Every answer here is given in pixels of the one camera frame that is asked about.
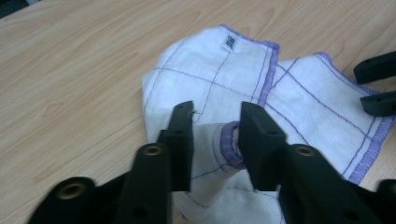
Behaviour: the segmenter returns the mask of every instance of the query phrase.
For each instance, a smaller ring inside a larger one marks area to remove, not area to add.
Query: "white towel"
[[[264,107],[290,144],[319,149],[356,184],[388,134],[394,117],[376,118],[361,107],[360,97],[375,92],[345,77],[327,54],[278,62],[278,49],[221,25],[176,42],[142,80],[149,142],[166,128],[175,105],[194,102],[192,191],[174,194],[194,223],[283,222],[276,193],[253,190],[243,162],[236,161],[240,155],[230,157],[221,144],[237,141],[227,132],[237,123],[222,127],[239,120],[242,101]]]

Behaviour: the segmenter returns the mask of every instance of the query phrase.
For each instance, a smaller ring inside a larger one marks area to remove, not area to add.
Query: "purple hem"
[[[332,59],[329,54],[326,52],[317,52],[315,55],[317,55],[319,58],[325,60],[328,65],[330,66],[331,69],[333,69],[335,72],[333,74],[340,78],[344,83],[346,83],[349,87],[363,91],[366,94],[373,95],[377,94],[378,91],[373,91],[368,88],[365,88],[361,86],[359,83],[356,81],[350,79],[347,77],[344,73],[342,73],[334,64],[332,63]],[[385,117],[381,120],[374,136],[373,140],[370,143],[369,148],[367,151],[364,153],[363,158],[361,161],[359,161],[358,165],[356,165],[355,170],[352,172],[352,174],[349,176],[349,181],[351,181],[354,184],[359,184],[363,178],[366,176],[368,170],[370,167],[373,165],[376,157],[379,154],[379,150],[382,146],[382,143],[385,141],[385,138],[387,137],[389,130],[391,128],[391,125],[393,121],[395,120],[395,116],[392,117]]]
[[[370,167],[373,165],[376,157],[379,154],[379,150],[382,146],[382,143],[385,141],[386,137],[388,136],[388,132],[390,131],[391,125],[395,120],[395,116],[391,117],[384,117],[379,124],[375,135],[373,136],[373,140],[370,143],[369,148],[364,153],[363,158],[355,167],[355,170],[349,177],[349,181],[354,184],[359,184],[363,178],[366,176],[367,172],[369,171]]]
[[[262,107],[265,107],[268,94],[274,81],[277,66],[277,54],[277,49],[275,49],[275,52],[271,52],[270,67],[268,68],[267,76],[265,77],[264,85],[262,86],[262,92],[260,93],[259,101],[257,102],[257,104]]]
[[[220,24],[219,27],[222,27],[222,28],[226,29],[227,31],[229,31],[229,32],[231,32],[231,33],[233,33],[233,34],[235,34],[235,35],[237,35],[237,36],[239,36],[239,37],[251,42],[251,43],[264,45],[264,46],[267,46],[269,48],[275,49],[276,51],[279,50],[279,45],[277,43],[275,43],[275,42],[271,42],[271,41],[268,41],[268,40],[255,40],[255,39],[252,39],[250,37],[247,37],[247,36],[245,36],[245,35],[243,35],[241,33],[238,33],[237,31],[231,29],[226,24]]]
[[[224,159],[238,170],[245,169],[244,158],[237,148],[233,148],[233,131],[239,127],[239,121],[226,124],[221,130],[220,151]]]
[[[360,85],[359,83],[357,83],[355,80],[350,79],[349,77],[347,77],[343,72],[341,72],[333,63],[332,63],[332,58],[330,57],[330,55],[326,52],[317,52],[315,53],[315,55],[319,56],[320,58],[324,59],[329,66],[336,71],[336,74],[339,75],[340,78],[343,79],[343,81],[346,82],[346,84],[350,84],[352,85],[353,88],[358,89],[360,91],[364,91],[365,93],[369,94],[369,95],[373,95],[373,94],[378,94],[378,91],[374,91],[368,88],[363,87],[362,85]]]

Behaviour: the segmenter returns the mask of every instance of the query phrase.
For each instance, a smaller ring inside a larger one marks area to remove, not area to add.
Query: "black plastic part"
[[[238,146],[253,188],[276,190],[280,174],[274,158],[287,146],[286,135],[259,105],[242,103]]]
[[[350,186],[359,194],[362,200],[377,214],[384,224],[396,223],[396,180],[382,180],[376,192]]]
[[[190,191],[193,155],[192,116],[192,101],[176,105],[168,129],[161,131],[157,141],[170,149],[172,191]]]
[[[396,76],[396,51],[359,63],[354,69],[358,83],[365,84]]]
[[[361,104],[364,111],[373,116],[396,115],[396,91],[362,97]]]
[[[137,151],[114,224],[171,223],[169,160],[169,149],[164,144],[148,144]]]
[[[288,224],[381,223],[318,150],[289,146],[260,106],[242,103],[239,128],[238,146],[254,189],[281,186],[279,203]]]
[[[94,183],[86,177],[72,177],[59,183],[37,207],[29,224],[83,223]]]
[[[381,223],[319,151],[292,145],[284,155],[279,202],[288,224]]]

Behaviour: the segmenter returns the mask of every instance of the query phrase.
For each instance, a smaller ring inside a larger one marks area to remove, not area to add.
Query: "wooden table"
[[[0,222],[24,223],[70,176],[101,185],[146,143],[140,79],[180,38],[226,23],[280,44],[280,60],[326,51],[350,77],[396,50],[396,2],[43,0],[0,20]],[[368,85],[396,89],[396,78]],[[396,178],[396,128],[361,185]],[[186,222],[180,216],[175,223]]]

